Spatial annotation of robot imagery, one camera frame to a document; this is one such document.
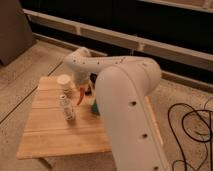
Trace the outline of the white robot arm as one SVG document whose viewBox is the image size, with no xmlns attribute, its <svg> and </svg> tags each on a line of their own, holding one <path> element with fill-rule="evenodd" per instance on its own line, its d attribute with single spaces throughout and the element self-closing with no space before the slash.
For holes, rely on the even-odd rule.
<svg viewBox="0 0 213 171">
<path fill-rule="evenodd" d="M 117 171 L 171 171 L 154 115 L 147 103 L 161 80 L 158 63 L 147 57 L 93 57 L 81 47 L 64 58 L 74 82 L 97 75 L 95 98 Z"/>
</svg>

